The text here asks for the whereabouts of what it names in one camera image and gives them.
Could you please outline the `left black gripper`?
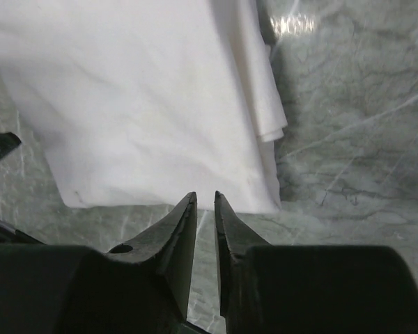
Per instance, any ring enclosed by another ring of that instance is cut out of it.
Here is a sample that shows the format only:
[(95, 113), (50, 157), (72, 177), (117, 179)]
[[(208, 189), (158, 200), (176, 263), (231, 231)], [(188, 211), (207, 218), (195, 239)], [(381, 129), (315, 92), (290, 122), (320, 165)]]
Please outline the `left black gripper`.
[[(0, 133), (0, 161), (21, 145), (12, 132)], [(41, 241), (0, 220), (0, 244), (42, 244)]]

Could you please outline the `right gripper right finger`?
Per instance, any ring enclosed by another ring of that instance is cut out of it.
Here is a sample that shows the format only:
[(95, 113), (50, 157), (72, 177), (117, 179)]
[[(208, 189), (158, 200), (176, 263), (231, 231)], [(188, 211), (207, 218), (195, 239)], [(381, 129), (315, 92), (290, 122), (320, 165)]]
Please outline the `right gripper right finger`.
[(272, 245), (215, 194), (228, 333), (418, 333), (418, 286), (387, 246)]

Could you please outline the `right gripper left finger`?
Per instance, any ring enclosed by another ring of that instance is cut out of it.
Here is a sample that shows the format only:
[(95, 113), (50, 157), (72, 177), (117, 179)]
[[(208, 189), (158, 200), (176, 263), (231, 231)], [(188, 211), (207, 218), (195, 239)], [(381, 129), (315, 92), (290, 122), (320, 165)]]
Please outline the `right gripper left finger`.
[(187, 318), (197, 199), (108, 253), (0, 244), (0, 333), (179, 333)]

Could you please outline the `white t shirt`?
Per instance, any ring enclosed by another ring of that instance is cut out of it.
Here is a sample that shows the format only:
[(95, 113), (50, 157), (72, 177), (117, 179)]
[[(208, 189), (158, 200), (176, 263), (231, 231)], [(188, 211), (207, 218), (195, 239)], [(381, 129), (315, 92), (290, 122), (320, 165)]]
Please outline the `white t shirt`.
[(0, 1), (0, 73), (63, 202), (280, 208), (255, 1)]

